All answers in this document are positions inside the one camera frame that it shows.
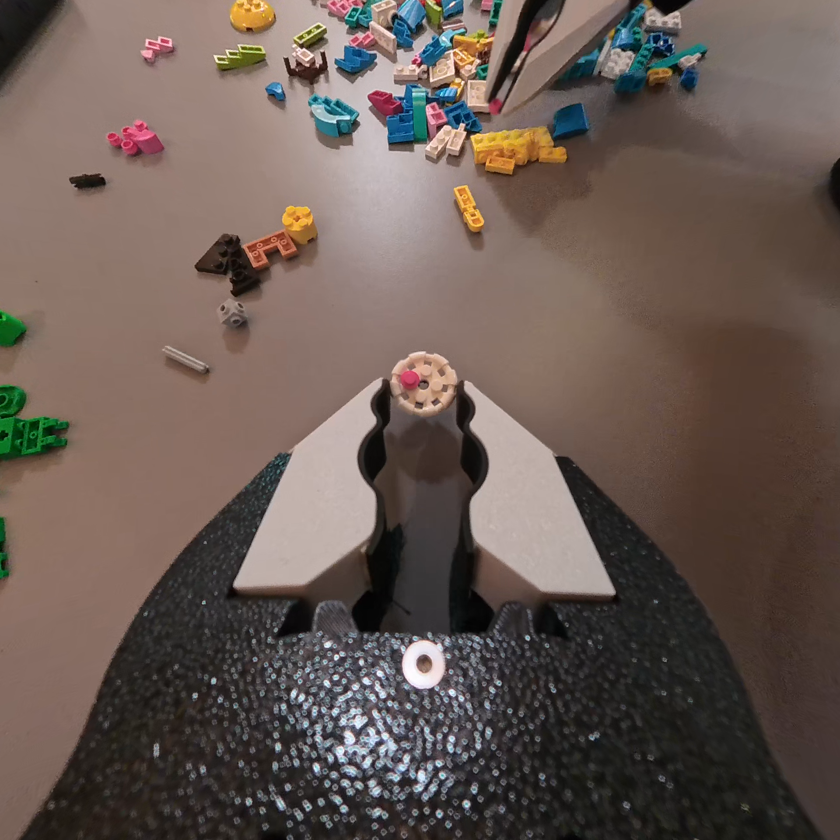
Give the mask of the pile of colourful bricks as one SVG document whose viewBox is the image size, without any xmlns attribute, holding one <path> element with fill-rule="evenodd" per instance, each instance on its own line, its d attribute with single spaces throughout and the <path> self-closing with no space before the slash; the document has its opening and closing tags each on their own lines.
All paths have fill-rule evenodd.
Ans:
<svg viewBox="0 0 840 840">
<path fill-rule="evenodd" d="M 631 3 L 592 50 L 541 92 L 593 79 L 610 81 L 616 91 L 637 92 L 665 81 L 674 69 L 691 88 L 690 66 L 707 48 L 676 52 L 681 12 L 688 3 Z M 426 158 L 437 161 L 446 154 L 459 156 L 470 135 L 478 146 L 479 115 L 490 113 L 487 74 L 501 4 L 474 2 L 489 18 L 485 28 L 468 32 L 466 2 L 319 2 L 349 30 L 349 41 L 334 60 L 344 75 L 371 69 L 377 51 L 396 60 L 393 80 L 403 92 L 375 89 L 368 97 L 371 110 L 383 120 L 389 148 L 423 144 Z"/>
</svg>

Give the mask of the blue curved slope brick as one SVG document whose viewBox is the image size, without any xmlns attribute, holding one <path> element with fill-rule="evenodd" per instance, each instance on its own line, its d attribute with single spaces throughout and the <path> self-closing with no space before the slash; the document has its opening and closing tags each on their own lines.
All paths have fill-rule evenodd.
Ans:
<svg viewBox="0 0 840 840">
<path fill-rule="evenodd" d="M 576 102 L 560 108 L 553 115 L 552 139 L 558 143 L 588 133 L 590 127 L 584 104 Z"/>
</svg>

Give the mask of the dark brown white brick assembly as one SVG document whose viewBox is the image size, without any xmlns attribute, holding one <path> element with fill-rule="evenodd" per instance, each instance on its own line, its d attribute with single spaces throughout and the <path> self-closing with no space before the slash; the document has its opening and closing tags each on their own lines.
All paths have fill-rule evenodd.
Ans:
<svg viewBox="0 0 840 840">
<path fill-rule="evenodd" d="M 291 56 L 284 56 L 283 63 L 289 78 L 298 78 L 309 84 L 328 71 L 326 52 L 321 50 L 317 55 L 308 49 L 295 48 Z"/>
</svg>

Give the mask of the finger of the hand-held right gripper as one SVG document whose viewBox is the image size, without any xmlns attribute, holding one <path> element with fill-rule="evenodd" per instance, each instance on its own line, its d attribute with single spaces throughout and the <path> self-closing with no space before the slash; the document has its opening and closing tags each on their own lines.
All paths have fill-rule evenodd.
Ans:
<svg viewBox="0 0 840 840">
<path fill-rule="evenodd" d="M 523 51 L 529 31 L 529 2 L 504 1 L 494 35 L 486 79 L 486 100 L 497 100 Z"/>
<path fill-rule="evenodd" d="M 628 1 L 528 1 L 528 35 L 508 83 L 501 113 L 523 106 L 585 52 L 631 9 Z"/>
</svg>

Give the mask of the teal arch brick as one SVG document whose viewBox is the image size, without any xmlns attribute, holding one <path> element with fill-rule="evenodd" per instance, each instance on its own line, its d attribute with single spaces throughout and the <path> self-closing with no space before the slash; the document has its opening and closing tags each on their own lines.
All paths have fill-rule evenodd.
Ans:
<svg viewBox="0 0 840 840">
<path fill-rule="evenodd" d="M 308 105 L 317 130 L 333 138 L 351 134 L 360 116 L 345 101 L 315 93 L 308 98 Z"/>
</svg>

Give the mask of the black wedge plate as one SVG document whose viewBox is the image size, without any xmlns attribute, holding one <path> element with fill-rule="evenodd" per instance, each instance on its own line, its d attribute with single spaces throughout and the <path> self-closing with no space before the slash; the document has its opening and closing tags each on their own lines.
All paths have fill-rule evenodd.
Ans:
<svg viewBox="0 0 840 840">
<path fill-rule="evenodd" d="M 223 276 L 234 270 L 244 252 L 239 236 L 222 234 L 204 255 L 195 263 L 195 271 Z"/>
</svg>

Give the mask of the salmon L-shaped plate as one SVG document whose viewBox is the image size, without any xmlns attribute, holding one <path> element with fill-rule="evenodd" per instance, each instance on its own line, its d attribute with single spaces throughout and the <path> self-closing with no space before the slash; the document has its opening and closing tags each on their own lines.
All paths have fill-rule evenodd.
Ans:
<svg viewBox="0 0 840 840">
<path fill-rule="evenodd" d="M 283 259 L 298 256 L 298 247 L 285 229 L 268 236 L 244 243 L 242 248 L 254 270 L 264 270 L 270 266 L 270 256 L 277 253 Z"/>
</svg>

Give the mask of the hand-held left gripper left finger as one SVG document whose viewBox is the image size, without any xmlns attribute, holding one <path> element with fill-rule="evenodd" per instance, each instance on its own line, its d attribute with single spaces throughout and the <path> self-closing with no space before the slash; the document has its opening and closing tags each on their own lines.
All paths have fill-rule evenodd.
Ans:
<svg viewBox="0 0 840 840">
<path fill-rule="evenodd" d="M 236 594 L 355 603 L 369 589 L 364 550 L 376 501 L 358 455 L 382 384 L 367 385 L 294 447 L 234 580 Z"/>
</svg>

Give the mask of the grey axle pin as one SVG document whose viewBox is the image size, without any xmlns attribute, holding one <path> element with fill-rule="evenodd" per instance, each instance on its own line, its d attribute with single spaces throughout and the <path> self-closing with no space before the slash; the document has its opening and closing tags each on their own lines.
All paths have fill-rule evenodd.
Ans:
<svg viewBox="0 0 840 840">
<path fill-rule="evenodd" d="M 200 375 L 206 375 L 210 371 L 207 363 L 198 360 L 189 353 L 185 353 L 184 351 L 178 350 L 170 345 L 165 345 L 161 351 L 167 360 L 179 364 L 180 366 L 183 366 L 186 369 L 194 371 Z"/>
</svg>

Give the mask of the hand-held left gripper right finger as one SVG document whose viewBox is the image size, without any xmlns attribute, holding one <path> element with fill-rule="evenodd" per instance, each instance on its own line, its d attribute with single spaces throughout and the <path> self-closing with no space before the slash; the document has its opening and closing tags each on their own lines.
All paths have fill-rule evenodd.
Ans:
<svg viewBox="0 0 840 840">
<path fill-rule="evenodd" d="M 473 589 L 491 607 L 611 601 L 616 590 L 552 450 L 475 387 L 470 431 L 489 459 L 469 504 Z"/>
</svg>

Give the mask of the pile of small green bricks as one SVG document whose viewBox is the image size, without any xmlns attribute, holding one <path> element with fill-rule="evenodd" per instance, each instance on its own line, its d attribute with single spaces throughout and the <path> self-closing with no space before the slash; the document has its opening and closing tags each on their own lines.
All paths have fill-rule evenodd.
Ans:
<svg viewBox="0 0 840 840">
<path fill-rule="evenodd" d="M 12 347 L 27 328 L 15 316 L 1 310 L 1 345 Z M 62 435 L 69 423 L 49 416 L 21 417 L 27 403 L 26 391 L 17 385 L 1 384 L 1 460 L 42 455 L 52 448 L 67 446 Z M 1 580 L 9 576 L 6 552 L 6 520 L 1 517 Z"/>
</svg>

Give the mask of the grey desk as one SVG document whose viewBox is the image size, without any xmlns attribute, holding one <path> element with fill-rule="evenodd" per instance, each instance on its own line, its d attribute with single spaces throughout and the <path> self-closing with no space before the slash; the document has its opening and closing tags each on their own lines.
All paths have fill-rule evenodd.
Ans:
<svg viewBox="0 0 840 840">
<path fill-rule="evenodd" d="M 695 2 L 699 87 L 599 80 L 564 165 L 390 150 L 366 96 L 336 143 L 282 68 L 324 9 L 276 4 L 268 60 L 217 73 L 229 2 L 68 2 L 2 85 L 2 381 L 63 451 L 2 465 L 2 838 L 60 775 L 114 649 L 173 559 L 278 452 L 413 350 L 447 356 L 665 551 L 738 661 L 805 809 L 838 838 L 838 5 Z M 164 36 L 153 65 L 140 51 Z M 286 100 L 266 95 L 279 81 Z M 134 121 L 164 151 L 107 141 Z M 101 173 L 81 191 L 69 177 Z M 455 204 L 468 185 L 485 225 Z M 318 236 L 234 298 L 195 271 L 311 209 Z M 222 325 L 226 299 L 248 323 Z M 167 360 L 170 345 L 209 365 Z"/>
</svg>

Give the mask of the yellow dome brick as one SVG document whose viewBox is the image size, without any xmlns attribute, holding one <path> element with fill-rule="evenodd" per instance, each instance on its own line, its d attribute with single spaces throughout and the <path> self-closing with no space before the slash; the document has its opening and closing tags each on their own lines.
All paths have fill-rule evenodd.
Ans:
<svg viewBox="0 0 840 840">
<path fill-rule="evenodd" d="M 274 8 L 267 1 L 237 0 L 229 10 L 230 24 L 242 34 L 260 34 L 277 21 Z"/>
</svg>

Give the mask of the beige round wheel brick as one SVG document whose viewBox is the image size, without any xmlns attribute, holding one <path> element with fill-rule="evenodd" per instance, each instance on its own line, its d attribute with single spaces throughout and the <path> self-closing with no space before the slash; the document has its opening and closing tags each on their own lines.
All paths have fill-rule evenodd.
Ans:
<svg viewBox="0 0 840 840">
<path fill-rule="evenodd" d="M 421 384 L 415 391 L 406 391 L 400 384 L 400 373 L 416 370 Z M 417 417 L 434 417 L 447 410 L 455 400 L 458 376 L 455 368 L 438 353 L 416 351 L 398 361 L 392 369 L 390 387 L 395 405 Z"/>
</svg>

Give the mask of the yellow hinge plate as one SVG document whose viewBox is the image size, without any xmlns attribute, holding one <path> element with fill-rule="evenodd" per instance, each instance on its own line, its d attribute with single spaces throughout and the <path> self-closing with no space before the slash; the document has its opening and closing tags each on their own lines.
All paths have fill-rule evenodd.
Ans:
<svg viewBox="0 0 840 840">
<path fill-rule="evenodd" d="M 485 220 L 468 185 L 454 187 L 455 204 L 468 230 L 477 234 L 482 231 Z"/>
</svg>

